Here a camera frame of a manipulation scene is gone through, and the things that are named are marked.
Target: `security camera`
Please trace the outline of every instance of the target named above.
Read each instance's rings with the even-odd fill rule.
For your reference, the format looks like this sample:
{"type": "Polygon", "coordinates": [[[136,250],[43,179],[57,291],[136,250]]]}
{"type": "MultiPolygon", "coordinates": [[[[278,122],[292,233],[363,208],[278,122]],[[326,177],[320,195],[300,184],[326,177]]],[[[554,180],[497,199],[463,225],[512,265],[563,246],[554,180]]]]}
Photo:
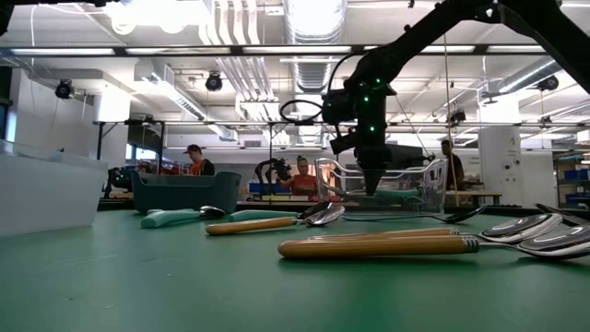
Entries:
{"type": "Polygon", "coordinates": [[[219,72],[210,72],[209,78],[205,82],[205,88],[209,91],[219,91],[223,87],[221,74],[219,72]]]}
{"type": "Polygon", "coordinates": [[[72,87],[71,79],[61,79],[59,85],[55,88],[55,96],[63,100],[71,100],[74,98],[76,91],[72,87]]]}

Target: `teal handle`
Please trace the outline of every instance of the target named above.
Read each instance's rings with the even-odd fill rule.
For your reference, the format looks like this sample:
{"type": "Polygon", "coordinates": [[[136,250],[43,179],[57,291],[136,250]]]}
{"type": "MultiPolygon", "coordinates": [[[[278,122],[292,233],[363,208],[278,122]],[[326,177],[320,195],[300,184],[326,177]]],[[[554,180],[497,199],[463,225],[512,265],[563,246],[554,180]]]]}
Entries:
{"type": "MultiPolygon", "coordinates": [[[[154,214],[156,212],[161,212],[161,211],[166,211],[166,210],[154,208],[154,209],[148,210],[146,215],[149,216],[150,214],[154,214]]],[[[181,209],[172,210],[172,211],[194,211],[194,210],[191,208],[181,208],[181,209]]]]}
{"type": "Polygon", "coordinates": [[[270,219],[270,218],[281,218],[281,217],[297,217],[297,212],[285,212],[285,211],[266,211],[266,210],[244,210],[234,212],[228,215],[227,219],[229,222],[235,221],[247,221],[256,219],[270,219]]]}
{"type": "Polygon", "coordinates": [[[158,228],[178,221],[197,221],[201,213],[197,211],[159,211],[141,220],[141,228],[158,228]]]}

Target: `woman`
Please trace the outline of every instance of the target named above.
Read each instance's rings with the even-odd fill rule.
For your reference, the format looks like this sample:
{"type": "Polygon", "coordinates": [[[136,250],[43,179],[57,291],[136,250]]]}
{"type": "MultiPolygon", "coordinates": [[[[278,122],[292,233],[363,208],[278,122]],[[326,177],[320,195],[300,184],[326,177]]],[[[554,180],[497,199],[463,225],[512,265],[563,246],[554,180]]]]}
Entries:
{"type": "Polygon", "coordinates": [[[317,183],[315,176],[310,175],[310,163],[304,157],[297,157],[297,170],[299,174],[294,175],[285,182],[277,179],[282,187],[290,187],[291,193],[295,196],[315,196],[317,195],[317,183]]]}

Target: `cap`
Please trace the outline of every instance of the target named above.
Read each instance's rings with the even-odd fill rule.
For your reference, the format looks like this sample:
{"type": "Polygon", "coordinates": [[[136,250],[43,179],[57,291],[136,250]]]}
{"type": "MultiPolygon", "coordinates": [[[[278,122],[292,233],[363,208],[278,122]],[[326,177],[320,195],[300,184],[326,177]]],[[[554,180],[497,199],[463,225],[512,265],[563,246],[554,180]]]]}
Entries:
{"type": "Polygon", "coordinates": [[[191,144],[190,146],[186,147],[186,151],[183,153],[189,153],[191,151],[202,153],[201,148],[199,146],[197,146],[196,144],[191,144]]]}

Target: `window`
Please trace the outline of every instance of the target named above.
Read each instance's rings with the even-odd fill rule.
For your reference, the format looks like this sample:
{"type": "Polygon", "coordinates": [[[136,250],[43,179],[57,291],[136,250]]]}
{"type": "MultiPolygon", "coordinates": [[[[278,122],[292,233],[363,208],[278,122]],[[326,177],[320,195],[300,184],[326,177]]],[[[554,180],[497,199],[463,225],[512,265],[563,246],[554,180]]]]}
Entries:
{"type": "Polygon", "coordinates": [[[127,150],[125,151],[125,158],[127,160],[131,160],[133,158],[133,149],[134,146],[132,146],[131,144],[127,144],[127,150]]]}
{"type": "Polygon", "coordinates": [[[154,160],[156,158],[156,152],[147,149],[137,148],[136,158],[139,160],[154,160]]]}

